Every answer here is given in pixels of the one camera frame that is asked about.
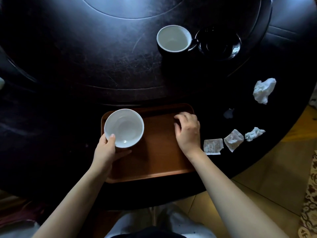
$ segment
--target tray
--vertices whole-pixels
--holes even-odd
[[[107,183],[118,183],[152,177],[183,174],[195,171],[180,150],[174,131],[174,115],[179,112],[194,113],[189,104],[172,104],[151,108],[134,108],[144,121],[142,139],[133,147],[132,153],[112,165]],[[101,118],[101,135],[107,118]]]

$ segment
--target mug handle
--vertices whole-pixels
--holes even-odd
[[[191,45],[189,46],[188,52],[189,52],[189,51],[192,51],[192,50],[198,45],[198,43],[199,43],[198,39],[193,38],[193,39],[192,39],[192,43],[191,43]]]

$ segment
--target leg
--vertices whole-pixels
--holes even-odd
[[[178,206],[167,204],[158,208],[157,227],[170,230],[187,238],[216,236],[203,224],[192,221]]]
[[[120,234],[130,234],[149,226],[152,226],[152,217],[149,209],[124,211],[105,238],[111,238]]]

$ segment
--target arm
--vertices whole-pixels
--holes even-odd
[[[195,167],[228,232],[233,238],[288,237],[256,206],[200,148],[196,115],[180,113],[182,129],[175,124],[177,142]]]
[[[105,135],[101,136],[91,167],[38,229],[33,238],[77,236],[112,168],[113,161],[131,152],[126,150],[115,154],[114,142],[114,135],[110,136],[108,142],[106,142]]]

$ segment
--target person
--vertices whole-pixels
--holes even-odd
[[[178,145],[195,167],[222,221],[233,238],[288,237],[262,210],[212,163],[200,146],[200,123],[196,115],[182,112],[175,116]],[[34,234],[34,238],[76,237],[84,223],[112,163],[129,154],[115,153],[115,135],[107,141],[102,135],[89,170]],[[157,226],[150,212],[124,212],[107,234],[110,237],[216,237],[202,224],[190,220],[173,204],[157,208]]]

